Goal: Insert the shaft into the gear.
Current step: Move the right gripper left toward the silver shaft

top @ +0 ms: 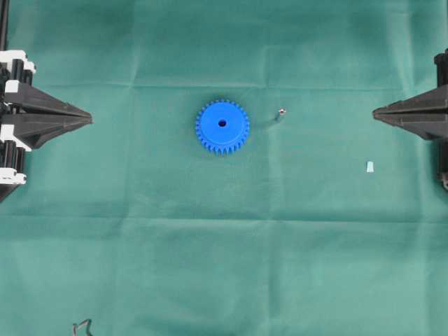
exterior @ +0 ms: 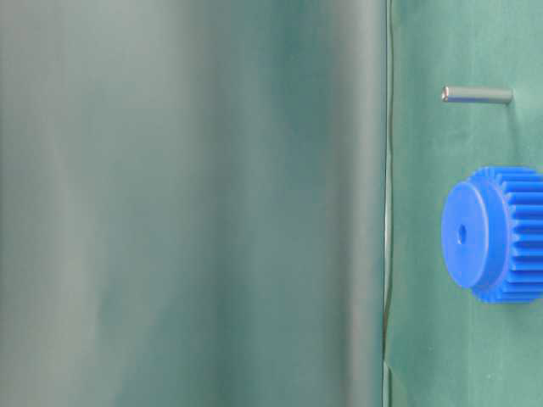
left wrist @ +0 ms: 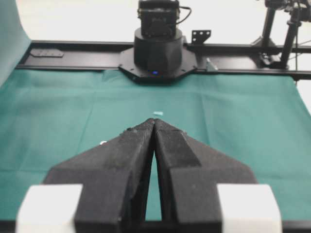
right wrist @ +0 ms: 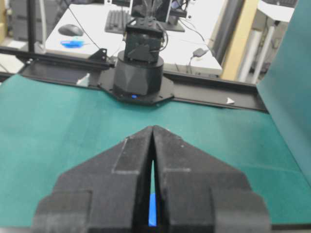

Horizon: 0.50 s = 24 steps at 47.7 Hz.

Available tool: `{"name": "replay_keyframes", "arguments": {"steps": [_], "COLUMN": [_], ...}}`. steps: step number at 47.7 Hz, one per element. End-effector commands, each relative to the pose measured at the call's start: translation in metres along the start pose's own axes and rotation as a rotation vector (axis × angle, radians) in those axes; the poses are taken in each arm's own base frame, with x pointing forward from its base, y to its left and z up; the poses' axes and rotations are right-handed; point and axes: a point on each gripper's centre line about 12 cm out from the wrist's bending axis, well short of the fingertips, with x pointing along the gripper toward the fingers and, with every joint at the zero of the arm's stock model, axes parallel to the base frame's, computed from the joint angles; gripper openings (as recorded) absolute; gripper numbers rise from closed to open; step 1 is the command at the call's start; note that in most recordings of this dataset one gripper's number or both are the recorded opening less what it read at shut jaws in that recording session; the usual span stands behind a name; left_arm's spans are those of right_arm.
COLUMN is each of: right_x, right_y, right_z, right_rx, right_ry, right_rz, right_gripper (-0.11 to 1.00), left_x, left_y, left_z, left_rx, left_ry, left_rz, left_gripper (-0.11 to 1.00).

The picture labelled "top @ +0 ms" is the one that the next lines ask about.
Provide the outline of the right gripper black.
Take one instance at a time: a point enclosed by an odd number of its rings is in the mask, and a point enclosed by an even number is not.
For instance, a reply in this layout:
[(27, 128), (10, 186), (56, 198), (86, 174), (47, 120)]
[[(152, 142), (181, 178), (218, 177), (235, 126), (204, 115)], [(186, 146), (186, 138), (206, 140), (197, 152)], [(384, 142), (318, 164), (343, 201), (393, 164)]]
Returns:
[(399, 127), (424, 140), (441, 139), (438, 145), (438, 178), (442, 187), (447, 190), (447, 50), (437, 54), (434, 63), (437, 68), (437, 88), (377, 108), (372, 112), (372, 115), (375, 119), (383, 116), (413, 113), (438, 113), (443, 115), (444, 121), (403, 122), (393, 119), (378, 119), (378, 121), (393, 127)]

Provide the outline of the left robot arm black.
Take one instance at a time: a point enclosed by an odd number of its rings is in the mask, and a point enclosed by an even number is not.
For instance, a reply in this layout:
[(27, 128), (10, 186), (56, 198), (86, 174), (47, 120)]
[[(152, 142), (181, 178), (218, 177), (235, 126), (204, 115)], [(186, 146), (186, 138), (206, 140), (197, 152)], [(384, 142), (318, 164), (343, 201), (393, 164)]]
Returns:
[(1, 2), (1, 200), (27, 182), (29, 152), (92, 123), (90, 113), (33, 86), (36, 67), (23, 50), (9, 50), (9, 2)]

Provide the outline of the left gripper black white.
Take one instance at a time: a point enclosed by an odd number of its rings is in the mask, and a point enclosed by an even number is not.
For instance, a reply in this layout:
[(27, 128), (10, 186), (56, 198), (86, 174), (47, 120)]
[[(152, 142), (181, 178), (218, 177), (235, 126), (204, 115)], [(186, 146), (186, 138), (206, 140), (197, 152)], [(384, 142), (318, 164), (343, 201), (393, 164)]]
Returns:
[(92, 123), (88, 112), (30, 85), (35, 73), (25, 51), (1, 52), (1, 200), (27, 182), (28, 152)]

